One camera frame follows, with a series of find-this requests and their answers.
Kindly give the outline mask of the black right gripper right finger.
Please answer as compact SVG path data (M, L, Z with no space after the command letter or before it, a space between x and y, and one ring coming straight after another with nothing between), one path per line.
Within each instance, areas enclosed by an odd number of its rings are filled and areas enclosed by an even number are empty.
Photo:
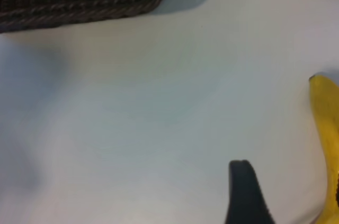
M339 204L339 173L336 173L336 180L334 185L334 200L335 204Z

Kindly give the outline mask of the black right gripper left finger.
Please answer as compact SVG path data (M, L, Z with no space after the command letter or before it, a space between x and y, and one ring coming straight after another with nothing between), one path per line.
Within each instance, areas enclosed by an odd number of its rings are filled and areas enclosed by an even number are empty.
M255 170L247 160L229 163L229 206L225 223L274 223Z

